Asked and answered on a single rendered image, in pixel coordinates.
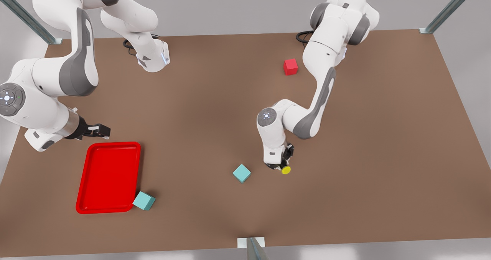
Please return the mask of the teal cube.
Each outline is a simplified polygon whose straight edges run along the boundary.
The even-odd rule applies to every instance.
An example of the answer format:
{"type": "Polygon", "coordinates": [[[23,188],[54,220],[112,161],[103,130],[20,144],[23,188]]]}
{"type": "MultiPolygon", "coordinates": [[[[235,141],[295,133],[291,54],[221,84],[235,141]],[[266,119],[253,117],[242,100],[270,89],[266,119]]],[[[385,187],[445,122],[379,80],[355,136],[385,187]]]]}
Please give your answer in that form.
{"type": "Polygon", "coordinates": [[[144,211],[148,211],[151,209],[155,200],[156,200],[155,197],[153,197],[153,196],[151,196],[145,192],[140,191],[136,195],[136,197],[133,201],[133,205],[144,210],[144,211]]]}
{"type": "Polygon", "coordinates": [[[243,184],[251,176],[251,171],[249,171],[244,164],[240,164],[238,168],[233,171],[232,175],[243,184]]]}

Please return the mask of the silver frame post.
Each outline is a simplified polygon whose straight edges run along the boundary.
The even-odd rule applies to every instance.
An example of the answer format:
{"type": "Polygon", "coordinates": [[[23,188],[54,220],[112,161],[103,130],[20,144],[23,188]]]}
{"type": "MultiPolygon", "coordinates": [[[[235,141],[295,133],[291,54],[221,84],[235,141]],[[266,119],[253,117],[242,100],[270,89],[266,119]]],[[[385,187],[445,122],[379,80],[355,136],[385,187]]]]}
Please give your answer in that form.
{"type": "Polygon", "coordinates": [[[23,21],[34,33],[48,45],[61,44],[63,39],[55,38],[42,26],[29,12],[27,12],[16,0],[0,0],[12,13],[23,21]]]}
{"type": "Polygon", "coordinates": [[[238,238],[237,248],[245,248],[247,250],[247,260],[270,260],[264,250],[264,237],[238,238]]]}
{"type": "Polygon", "coordinates": [[[419,28],[419,33],[433,34],[435,31],[464,3],[466,0],[451,0],[439,14],[424,28],[419,28]]]}

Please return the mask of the red rectangular tray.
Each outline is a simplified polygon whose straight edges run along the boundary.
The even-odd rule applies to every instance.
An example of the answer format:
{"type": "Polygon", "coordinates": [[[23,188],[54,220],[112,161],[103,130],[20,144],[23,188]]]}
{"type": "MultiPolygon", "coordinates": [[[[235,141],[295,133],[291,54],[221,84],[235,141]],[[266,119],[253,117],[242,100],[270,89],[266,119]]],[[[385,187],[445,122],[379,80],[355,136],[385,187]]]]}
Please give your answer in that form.
{"type": "Polygon", "coordinates": [[[132,209],[141,151],[137,142],[91,145],[81,175],[77,213],[118,213],[132,209]]]}

